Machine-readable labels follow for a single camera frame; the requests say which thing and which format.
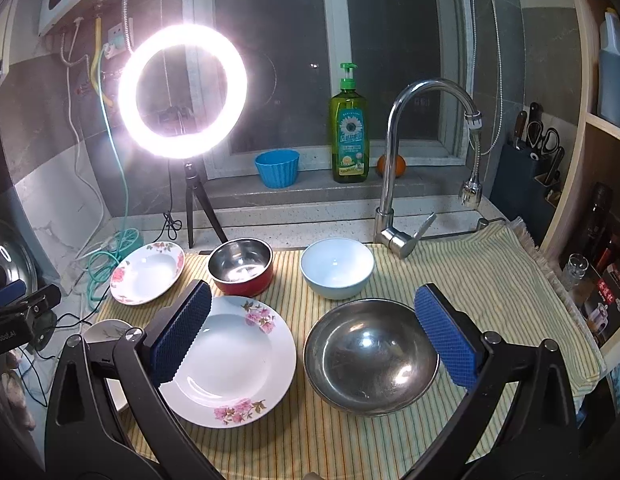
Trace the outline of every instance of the blue silicone cup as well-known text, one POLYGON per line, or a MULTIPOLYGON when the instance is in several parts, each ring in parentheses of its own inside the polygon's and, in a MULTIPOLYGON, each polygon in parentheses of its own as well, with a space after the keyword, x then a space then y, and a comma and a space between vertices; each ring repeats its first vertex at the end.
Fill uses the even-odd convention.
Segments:
POLYGON ((299 154, 295 150, 273 150, 257 156, 254 165, 266 187, 292 186, 299 167, 299 154))

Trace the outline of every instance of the ring light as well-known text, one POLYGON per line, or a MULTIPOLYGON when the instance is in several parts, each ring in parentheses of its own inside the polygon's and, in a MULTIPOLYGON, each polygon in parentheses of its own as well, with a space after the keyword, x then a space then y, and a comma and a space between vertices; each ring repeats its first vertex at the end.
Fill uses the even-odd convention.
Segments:
POLYGON ((234 45, 203 25, 173 25, 148 38, 130 57, 119 83, 119 108, 124 126, 138 144, 155 155, 191 158, 207 152, 230 133, 244 108, 248 80, 234 45), (198 46, 215 56, 226 72, 226 102, 216 120, 196 134, 164 137, 143 122, 136 106, 136 86, 152 56, 177 45, 198 46))

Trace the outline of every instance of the striped cloth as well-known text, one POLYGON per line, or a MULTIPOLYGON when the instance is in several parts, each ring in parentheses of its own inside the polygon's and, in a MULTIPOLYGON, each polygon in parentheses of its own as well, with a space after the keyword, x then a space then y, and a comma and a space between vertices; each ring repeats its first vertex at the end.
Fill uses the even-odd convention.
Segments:
MULTIPOLYGON (((508 342, 534 346, 546 337, 555 339, 562 348, 573 396, 594 389, 599 380, 598 357, 506 226, 493 224, 467 237, 422 241, 404 261, 385 247, 371 246, 371 250, 375 271, 358 298, 388 298, 412 305, 417 287, 433 282, 482 331, 495 330, 508 342)), ((247 426, 211 430, 182 420, 183 427, 229 480, 300 480, 308 472, 328 480, 396 480, 442 430, 465 390, 455 386, 441 366, 427 393, 392 415, 352 416, 323 402, 306 380, 302 351, 314 323, 338 302, 320 298, 304 283, 301 253, 277 252, 274 280, 258 296, 281 314, 295 338, 298 362, 289 392, 274 410, 247 426)), ((99 319, 114 317, 145 326, 190 280, 202 278, 212 284, 206 259, 189 254, 174 287, 144 306, 124 306, 109 298, 99 319)), ((212 290, 221 294, 213 285, 212 290)), ((489 451, 513 394, 510 384, 473 457, 489 451)), ((122 423, 135 449, 153 458, 130 410, 122 414, 122 423)))

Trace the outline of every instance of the faucet spout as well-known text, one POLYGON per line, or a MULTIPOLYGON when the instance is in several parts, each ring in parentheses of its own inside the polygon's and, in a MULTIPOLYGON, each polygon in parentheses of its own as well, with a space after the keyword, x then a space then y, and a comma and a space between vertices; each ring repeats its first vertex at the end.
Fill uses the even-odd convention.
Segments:
POLYGON ((479 147, 479 133, 482 127, 482 115, 468 93, 458 84, 448 79, 426 79, 409 84, 395 99, 390 116, 388 117, 388 132, 386 135, 386 166, 384 181, 381 189, 381 200, 375 215, 375 242, 388 247, 400 258, 405 258, 415 247, 415 240, 409 234, 401 232, 392 226, 394 210, 392 196, 394 195, 394 181, 396 176, 396 158, 399 153, 399 134, 397 125, 407 102, 415 95, 431 90, 441 90, 456 97, 464 107, 465 118, 474 141, 474 165, 470 178, 466 180, 459 191, 459 199, 465 206, 476 208, 481 201, 482 185, 479 181, 479 163, 481 150, 479 147))

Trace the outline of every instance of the window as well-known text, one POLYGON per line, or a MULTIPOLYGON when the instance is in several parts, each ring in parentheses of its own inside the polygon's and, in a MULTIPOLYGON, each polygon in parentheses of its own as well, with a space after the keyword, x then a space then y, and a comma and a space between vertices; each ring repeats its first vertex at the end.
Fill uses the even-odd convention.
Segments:
MULTIPOLYGON (((225 34, 248 72, 244 113, 206 155, 208 177, 255 174, 254 157, 274 148, 296 149, 301 170, 330 168, 328 100, 339 91, 340 63, 350 60, 368 99, 375 164, 392 102, 407 84, 443 76, 468 88, 468 8, 464 0, 183 0, 184 20, 225 34)), ((223 73, 196 50, 186 62, 194 113, 205 126, 225 98, 223 73)), ((400 138, 409 165, 465 163, 467 136, 453 98, 413 99, 400 138)))

